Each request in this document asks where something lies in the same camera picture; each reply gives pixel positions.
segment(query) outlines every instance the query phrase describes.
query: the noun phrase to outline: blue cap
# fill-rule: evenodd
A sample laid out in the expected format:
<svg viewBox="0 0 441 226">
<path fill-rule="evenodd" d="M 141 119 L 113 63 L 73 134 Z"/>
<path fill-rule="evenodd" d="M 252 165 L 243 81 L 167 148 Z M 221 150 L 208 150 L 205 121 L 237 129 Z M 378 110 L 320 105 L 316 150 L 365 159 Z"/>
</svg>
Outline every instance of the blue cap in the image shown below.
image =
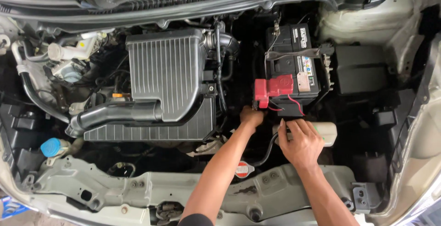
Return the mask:
<svg viewBox="0 0 441 226">
<path fill-rule="evenodd" d="M 41 144 L 41 151 L 46 157 L 53 157 L 58 154 L 58 151 L 61 148 L 61 142 L 57 138 L 51 138 L 47 140 L 45 143 Z"/>
</svg>

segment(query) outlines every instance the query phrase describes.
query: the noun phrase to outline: person's right hand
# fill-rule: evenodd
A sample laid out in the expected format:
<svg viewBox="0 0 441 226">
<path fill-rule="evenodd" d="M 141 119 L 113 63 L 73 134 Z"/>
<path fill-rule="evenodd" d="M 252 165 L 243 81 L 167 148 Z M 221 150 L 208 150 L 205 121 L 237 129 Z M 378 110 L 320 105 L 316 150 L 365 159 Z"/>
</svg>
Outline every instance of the person's right hand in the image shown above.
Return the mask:
<svg viewBox="0 0 441 226">
<path fill-rule="evenodd" d="M 291 130 L 292 140 L 288 140 L 286 126 Z M 297 171 L 317 166 L 317 158 L 325 141 L 311 122 L 303 119 L 280 121 L 279 145 L 285 157 Z"/>
</svg>

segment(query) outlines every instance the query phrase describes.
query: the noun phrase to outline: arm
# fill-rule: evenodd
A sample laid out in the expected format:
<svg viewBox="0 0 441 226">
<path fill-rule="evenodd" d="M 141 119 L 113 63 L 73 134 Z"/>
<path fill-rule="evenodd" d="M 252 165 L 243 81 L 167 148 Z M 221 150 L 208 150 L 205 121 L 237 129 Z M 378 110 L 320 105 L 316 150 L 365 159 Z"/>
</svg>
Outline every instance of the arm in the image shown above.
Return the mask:
<svg viewBox="0 0 441 226">
<path fill-rule="evenodd" d="M 263 113 L 245 106 L 240 113 L 240 126 L 211 158 L 196 188 L 185 205 L 181 220 L 191 214 L 202 214 L 214 224 L 223 197 L 234 177 L 240 157 L 251 135 L 263 121 Z"/>
<path fill-rule="evenodd" d="M 289 127 L 293 140 L 286 135 Z M 358 226 L 358 222 L 329 185 L 317 164 L 325 142 L 311 122 L 298 119 L 280 122 L 279 143 L 297 170 L 319 226 Z"/>
</svg>

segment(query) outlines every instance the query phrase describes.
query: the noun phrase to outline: hand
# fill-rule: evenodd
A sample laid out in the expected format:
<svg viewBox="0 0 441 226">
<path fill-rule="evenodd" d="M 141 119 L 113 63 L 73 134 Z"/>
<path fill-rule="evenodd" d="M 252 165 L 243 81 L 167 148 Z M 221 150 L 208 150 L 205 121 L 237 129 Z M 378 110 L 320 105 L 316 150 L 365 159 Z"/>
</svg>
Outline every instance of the hand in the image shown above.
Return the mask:
<svg viewBox="0 0 441 226">
<path fill-rule="evenodd" d="M 288 141 L 286 126 L 292 133 L 292 140 Z M 285 122 L 280 121 L 279 144 L 285 157 L 299 172 L 316 167 L 317 158 L 322 152 L 325 141 L 319 135 L 311 122 L 303 119 Z"/>
<path fill-rule="evenodd" d="M 256 128 L 263 122 L 263 116 L 263 112 L 253 110 L 251 106 L 246 105 L 240 112 L 240 122 Z"/>
</svg>

